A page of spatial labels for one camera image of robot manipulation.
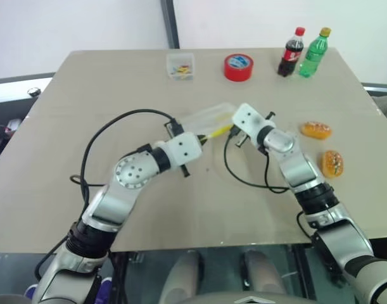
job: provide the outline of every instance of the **yellow object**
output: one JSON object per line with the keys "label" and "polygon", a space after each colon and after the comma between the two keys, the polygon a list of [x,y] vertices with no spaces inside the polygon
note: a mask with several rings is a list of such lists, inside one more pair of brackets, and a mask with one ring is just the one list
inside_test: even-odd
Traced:
{"label": "yellow object", "polygon": [[186,73],[190,73],[190,68],[188,66],[180,66],[177,70],[176,70],[177,73],[182,73],[182,74],[186,74]]}
{"label": "yellow object", "polygon": [[223,135],[224,133],[226,133],[228,130],[230,130],[232,127],[232,125],[226,125],[224,127],[222,127],[221,129],[217,130],[217,131],[214,131],[213,133],[209,134],[206,136],[206,138],[214,138],[214,137],[217,137],[217,136],[220,136],[220,135]]}
{"label": "yellow object", "polygon": [[323,27],[320,31],[320,36],[328,37],[330,36],[331,29],[329,27]]}

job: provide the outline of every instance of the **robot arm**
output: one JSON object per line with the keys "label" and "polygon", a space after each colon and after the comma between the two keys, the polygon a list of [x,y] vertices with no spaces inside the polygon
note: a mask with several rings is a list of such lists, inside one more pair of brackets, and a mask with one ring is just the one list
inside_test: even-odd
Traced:
{"label": "robot arm", "polygon": [[156,143],[153,149],[120,159],[111,181],[71,227],[67,241],[40,280],[32,303],[93,303],[100,286],[98,270],[139,193],[154,176],[183,166],[201,154],[198,138],[185,132]]}
{"label": "robot arm", "polygon": [[311,228],[312,242],[329,270],[342,273],[361,303],[387,303],[387,260],[373,255],[369,240],[353,221],[317,165],[300,149],[294,134],[276,129],[248,104],[233,123],[261,153],[271,153]]}

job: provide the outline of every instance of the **metal frame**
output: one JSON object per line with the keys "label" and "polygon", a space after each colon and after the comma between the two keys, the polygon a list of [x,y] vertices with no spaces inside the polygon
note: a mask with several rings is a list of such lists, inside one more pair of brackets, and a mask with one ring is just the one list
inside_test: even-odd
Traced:
{"label": "metal frame", "polygon": [[362,85],[371,96],[387,95],[387,84],[371,84],[368,82],[363,82]]}
{"label": "metal frame", "polygon": [[110,293],[110,304],[128,304],[127,299],[125,303],[122,301],[122,293],[120,288],[124,289],[124,295],[127,297],[125,291],[125,278],[127,274],[127,266],[129,264],[129,252],[116,252],[112,253],[113,276],[111,279],[111,293]]}
{"label": "metal frame", "polygon": [[294,244],[291,251],[295,258],[296,268],[298,270],[301,293],[303,297],[309,300],[317,300],[313,285],[312,273],[308,266],[304,244]]}
{"label": "metal frame", "polygon": [[[0,79],[0,103],[36,98],[53,79],[54,73]],[[39,89],[39,94],[30,95],[29,90]]]}
{"label": "metal frame", "polygon": [[170,49],[179,49],[179,36],[176,24],[174,0],[161,0],[163,21],[167,31],[168,44]]}

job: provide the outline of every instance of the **white wall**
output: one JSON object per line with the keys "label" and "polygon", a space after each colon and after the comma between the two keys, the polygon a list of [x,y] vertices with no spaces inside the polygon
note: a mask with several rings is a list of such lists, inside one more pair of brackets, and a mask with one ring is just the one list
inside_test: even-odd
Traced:
{"label": "white wall", "polygon": [[361,82],[387,84],[387,0],[174,0],[181,48],[284,47],[296,27],[308,45],[331,27]]}
{"label": "white wall", "polygon": [[163,48],[160,0],[0,0],[0,78],[55,72],[78,49]]}

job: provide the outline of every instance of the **table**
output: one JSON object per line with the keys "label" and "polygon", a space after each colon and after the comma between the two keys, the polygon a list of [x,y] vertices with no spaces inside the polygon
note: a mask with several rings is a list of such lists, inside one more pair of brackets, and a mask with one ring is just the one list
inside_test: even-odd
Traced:
{"label": "table", "polygon": [[[345,172],[330,182],[336,195],[368,237],[387,236],[387,120],[335,49],[311,79],[278,76],[281,49],[194,50],[195,78],[182,82],[167,77],[169,52],[77,51],[65,60],[0,157],[0,252],[44,253],[67,233],[82,207],[68,177],[79,172],[87,142],[105,122],[136,108],[181,117],[221,102],[247,102],[264,115],[273,110],[277,125],[295,132],[307,120],[329,124],[326,141],[300,136],[303,149],[313,159],[325,149],[341,152]],[[222,74],[223,59],[237,52],[255,60],[247,82]],[[91,151],[88,182],[107,181],[122,155],[166,139],[165,122],[140,115],[105,132]],[[113,251],[306,242],[295,197],[234,180],[223,165],[224,141],[204,146],[203,157],[187,166],[189,178],[155,178]],[[265,158],[250,145],[232,145],[228,157],[241,177],[263,182]],[[283,184],[274,161],[269,179]]]}

